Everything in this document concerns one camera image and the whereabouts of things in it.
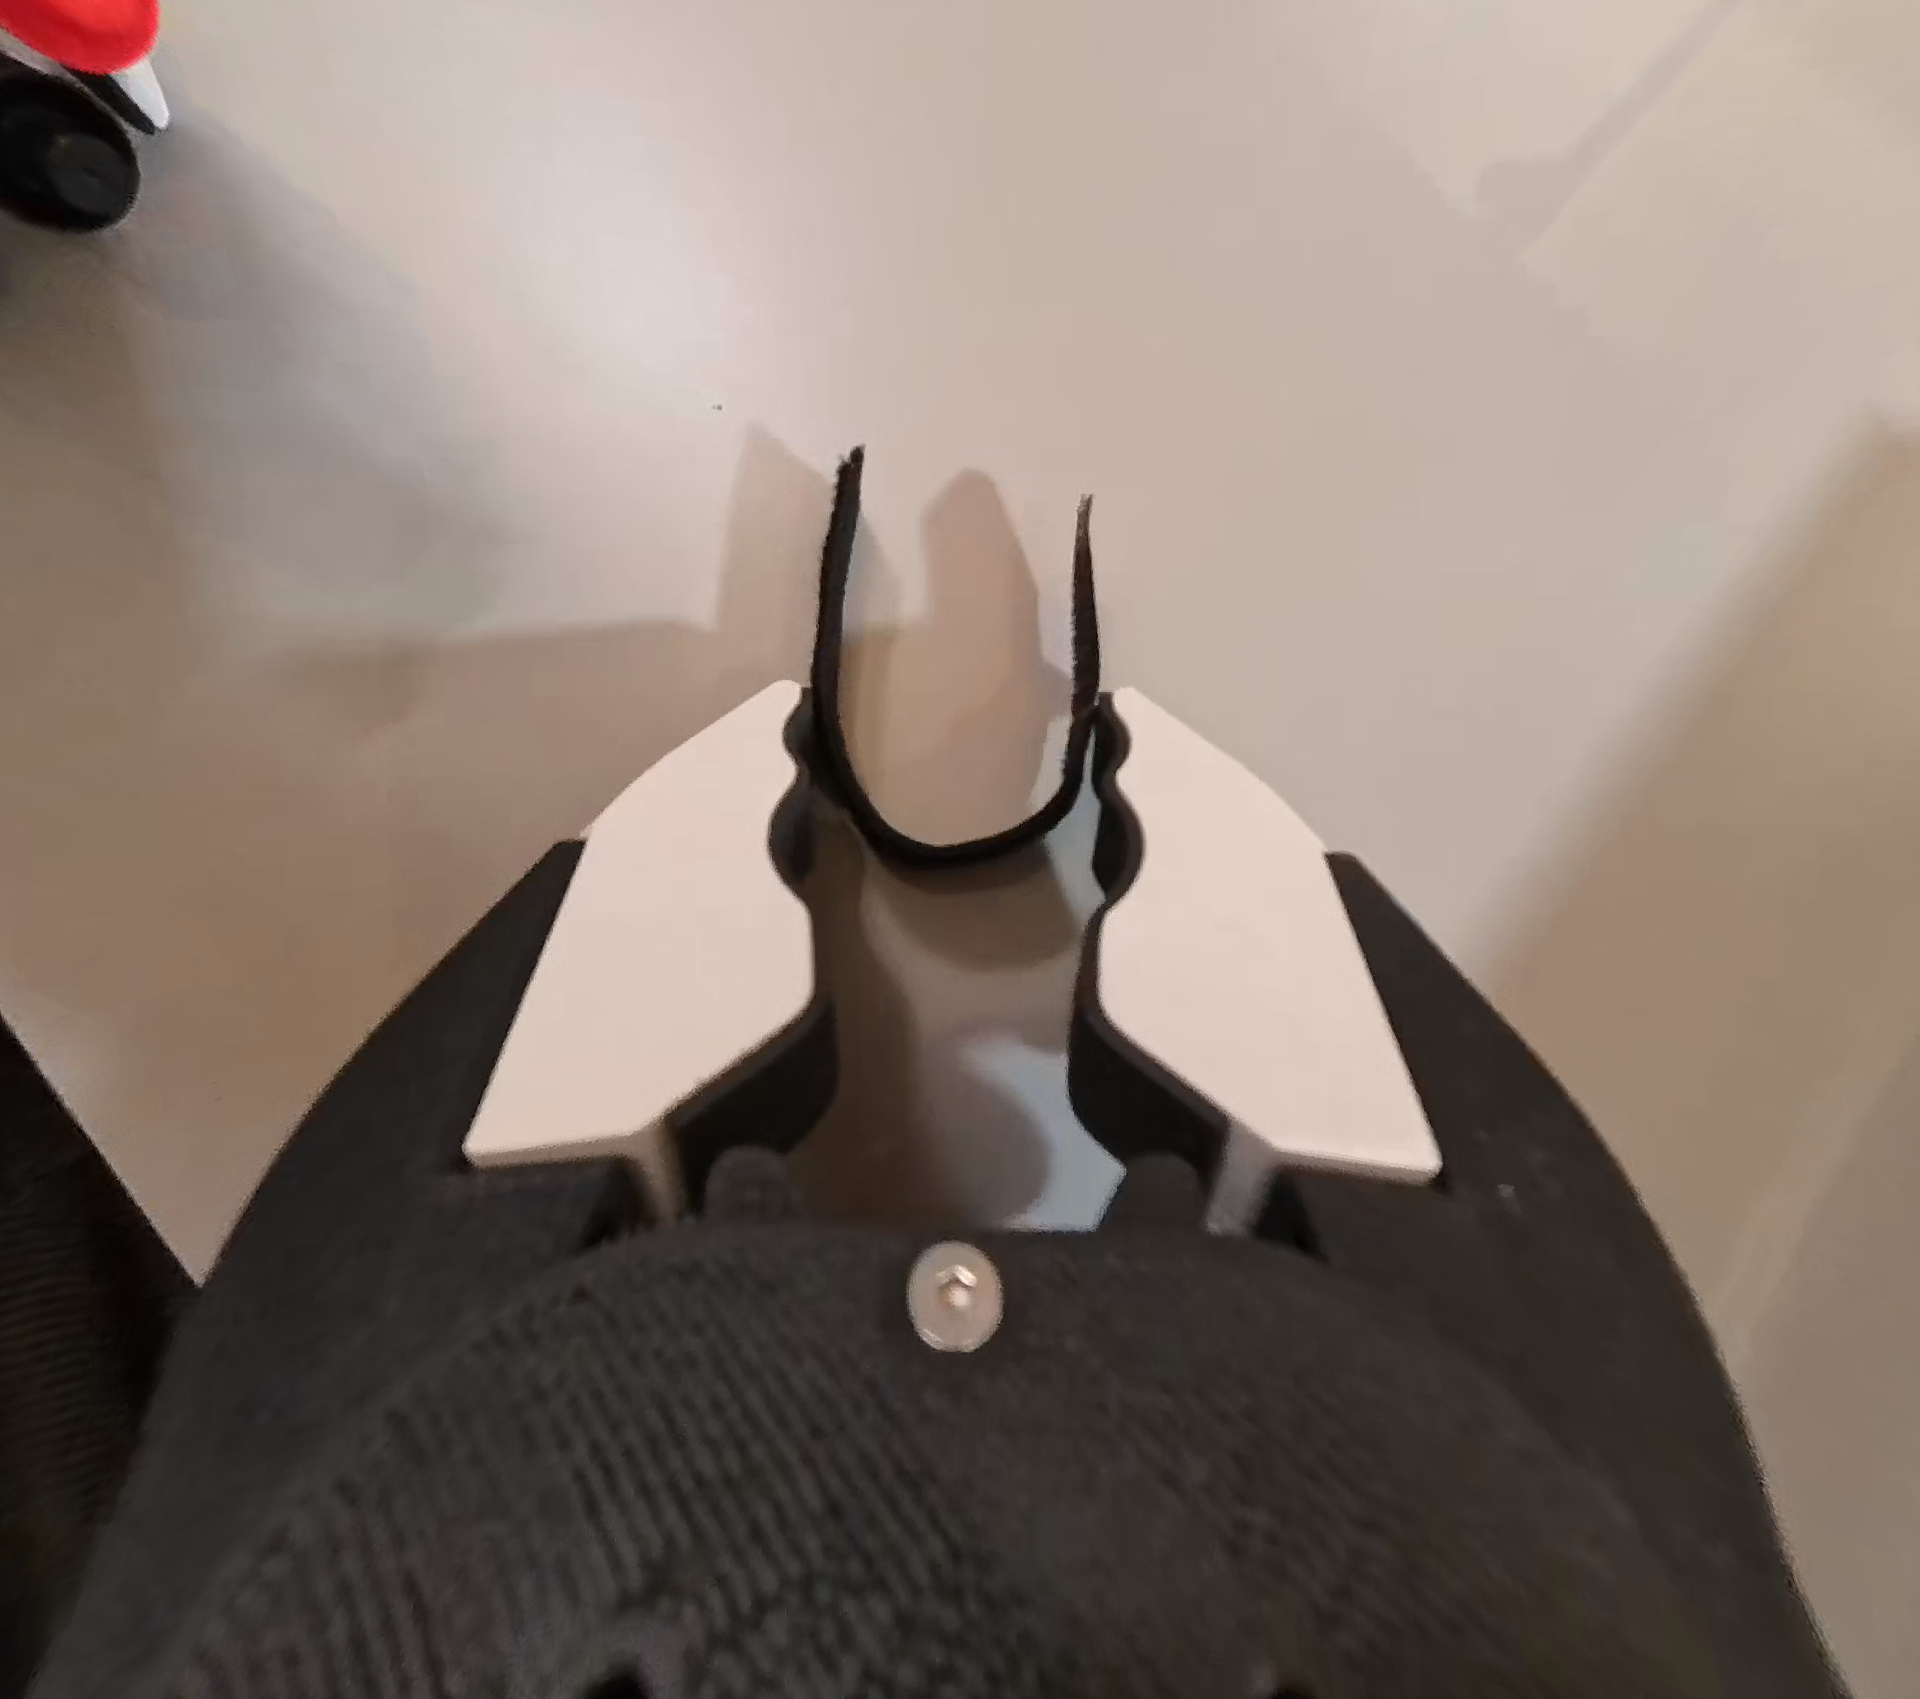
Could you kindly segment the black dry-erase marker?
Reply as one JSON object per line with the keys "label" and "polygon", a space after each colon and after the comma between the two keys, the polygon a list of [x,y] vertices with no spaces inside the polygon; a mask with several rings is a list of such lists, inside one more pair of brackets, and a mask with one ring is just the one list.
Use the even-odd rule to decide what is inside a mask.
{"label": "black dry-erase marker", "polygon": [[59,235],[128,218],[143,171],[128,132],[78,85],[3,79],[3,211]]}

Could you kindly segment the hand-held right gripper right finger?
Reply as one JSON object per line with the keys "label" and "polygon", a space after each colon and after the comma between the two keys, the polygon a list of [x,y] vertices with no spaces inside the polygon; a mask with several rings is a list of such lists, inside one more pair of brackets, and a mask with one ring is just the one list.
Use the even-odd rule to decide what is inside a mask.
{"label": "hand-held right gripper right finger", "polygon": [[1184,1162],[1212,1232],[1284,1180],[1416,1186],[1444,1162],[1322,836],[1149,694],[1090,724],[1095,882],[1069,1108],[1121,1166]]}

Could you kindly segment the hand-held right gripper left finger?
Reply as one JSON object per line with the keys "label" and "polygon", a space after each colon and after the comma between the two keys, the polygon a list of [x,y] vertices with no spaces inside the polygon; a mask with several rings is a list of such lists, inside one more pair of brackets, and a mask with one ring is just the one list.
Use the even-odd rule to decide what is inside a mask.
{"label": "hand-held right gripper left finger", "polygon": [[839,1085],[806,884],[806,691],[777,678],[584,833],[464,1136],[470,1168],[612,1158],[698,1212],[736,1148],[791,1154]]}

